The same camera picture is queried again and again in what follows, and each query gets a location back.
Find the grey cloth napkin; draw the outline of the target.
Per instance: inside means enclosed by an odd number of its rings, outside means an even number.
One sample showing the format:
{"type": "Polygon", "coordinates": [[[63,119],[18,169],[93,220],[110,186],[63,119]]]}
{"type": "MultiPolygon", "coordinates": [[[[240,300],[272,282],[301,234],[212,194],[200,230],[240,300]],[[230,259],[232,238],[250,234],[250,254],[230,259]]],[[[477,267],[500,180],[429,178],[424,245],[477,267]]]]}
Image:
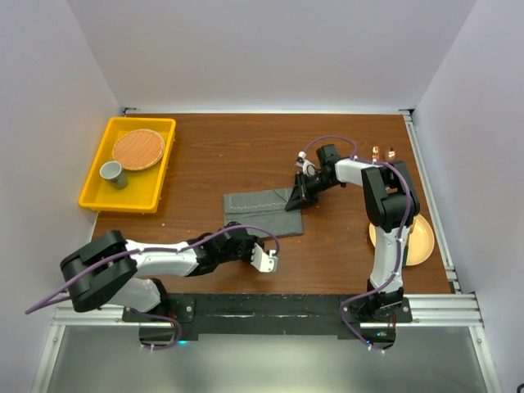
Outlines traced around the grey cloth napkin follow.
{"type": "Polygon", "coordinates": [[[277,237],[300,236],[304,233],[301,211],[285,210],[291,191],[289,187],[224,194],[224,222],[265,228],[277,237]]]}

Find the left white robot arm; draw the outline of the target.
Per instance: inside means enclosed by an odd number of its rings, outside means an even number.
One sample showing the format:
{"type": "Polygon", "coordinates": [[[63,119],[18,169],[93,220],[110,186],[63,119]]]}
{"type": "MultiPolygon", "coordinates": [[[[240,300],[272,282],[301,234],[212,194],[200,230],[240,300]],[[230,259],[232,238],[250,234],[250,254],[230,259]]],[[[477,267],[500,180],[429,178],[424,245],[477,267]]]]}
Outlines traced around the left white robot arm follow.
{"type": "Polygon", "coordinates": [[[60,268],[75,311],[122,305],[161,321],[169,301],[159,275],[197,277],[228,262],[250,264],[263,250],[260,238],[238,222],[170,245],[126,240],[113,230],[68,255],[60,268]]]}

